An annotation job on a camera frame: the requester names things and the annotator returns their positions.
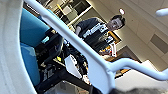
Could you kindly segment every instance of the white panel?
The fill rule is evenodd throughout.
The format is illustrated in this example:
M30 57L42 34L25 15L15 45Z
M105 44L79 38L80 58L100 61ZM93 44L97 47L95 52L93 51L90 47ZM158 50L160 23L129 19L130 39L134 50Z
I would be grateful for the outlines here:
M127 13L127 8L128 8L128 6L126 6L125 5L125 3L122 3L122 2L120 2L120 0L116 0L116 2L117 2L117 4L118 4L118 8L117 8L117 11L118 11L118 13L120 13L119 12L119 9L121 8L121 9L123 9L124 11L125 11L125 14Z
M156 17L155 12L162 6L163 0L139 0L139 7L168 27L168 16Z
M161 57L168 64L168 53Z
M159 7L158 9L162 9L162 8L168 8L168 0L164 0L161 7ZM168 16L157 17L156 19L158 19L160 22L162 22L165 26L168 27Z
M142 23L139 23L137 35L147 44L152 38L155 30L149 29Z
M149 46L159 57L161 57L161 56L164 55L164 53L163 53L161 50L159 50L152 42L149 42L149 43L148 43L148 46Z
M23 0L0 0L0 94L36 94L19 40Z
M116 1L114 1L114 2L110 1L110 4L111 4L111 11L114 14L119 14L119 9L121 8L119 3L117 3Z
M162 23L160 21L158 21L157 19L155 19L155 12L153 12L153 17L151 15L149 15L144 9L142 9L145 6L148 5L143 5L141 8L138 7L137 5L133 4L133 2L130 2L129 0L122 0L122 2L124 2L125 4L127 4L128 6L130 6L133 10L135 10L137 13L139 13L139 15L141 17L143 17L143 19L149 21L150 24L154 25L155 27L157 27L159 30L161 30L162 32L164 32L165 34L168 35L167 33L167 27L165 25L162 25Z
M111 8L110 0L100 0L109 10Z
M152 31L156 31L155 29L157 29L156 27L154 27L150 22L148 22L144 18L139 19L139 22L143 23L144 26L146 26L147 28L149 28Z

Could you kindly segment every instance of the wall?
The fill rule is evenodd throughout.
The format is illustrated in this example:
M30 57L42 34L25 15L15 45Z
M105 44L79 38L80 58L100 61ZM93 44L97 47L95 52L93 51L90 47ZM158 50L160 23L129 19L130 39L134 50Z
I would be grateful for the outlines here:
M84 14L81 18L83 20L91 18L91 17L99 17L100 19L103 19L94 8L91 8L86 14Z
M133 33L128 27L115 31L121 38L121 42L117 44L117 49L127 45L130 50L139 58L141 62L149 59L158 70L164 70L168 67L157 54L155 54L139 37Z
M150 61L145 61L142 65L155 70ZM133 88L157 88L168 90L167 81L157 81L135 70L130 70L123 77L116 79L116 88L122 91L128 91Z

